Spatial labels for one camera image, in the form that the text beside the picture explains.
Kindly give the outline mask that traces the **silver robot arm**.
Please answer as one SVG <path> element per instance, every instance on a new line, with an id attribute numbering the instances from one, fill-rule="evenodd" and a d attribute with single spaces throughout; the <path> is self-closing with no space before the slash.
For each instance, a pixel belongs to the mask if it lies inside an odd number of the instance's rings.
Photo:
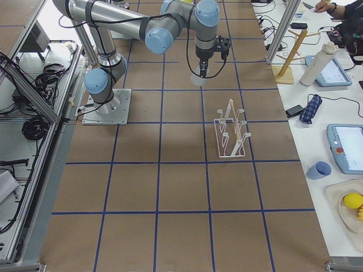
<path id="1" fill-rule="evenodd" d="M 98 105 L 110 103 L 112 87 L 124 75 L 126 62 L 117 51 L 111 32 L 125 34 L 145 43 L 154 54 L 164 54 L 186 28 L 196 38 L 196 56 L 200 60 L 199 76 L 208 74 L 208 62 L 220 50 L 217 26 L 219 6 L 215 1 L 193 5 L 184 1 L 164 1 L 161 14 L 147 16 L 105 1 L 54 1 L 65 17 L 88 25 L 99 53 L 100 68 L 89 72 L 85 86 Z"/>

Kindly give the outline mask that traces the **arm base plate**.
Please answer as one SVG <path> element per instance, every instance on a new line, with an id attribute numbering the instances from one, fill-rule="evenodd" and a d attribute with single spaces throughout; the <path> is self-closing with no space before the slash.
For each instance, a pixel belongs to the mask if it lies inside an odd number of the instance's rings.
<path id="1" fill-rule="evenodd" d="M 95 104 L 91 95 L 88 96 L 90 107 L 82 106 L 83 125 L 126 125 L 128 123 L 129 106 L 132 89 L 113 89 L 113 99 L 102 105 Z"/>

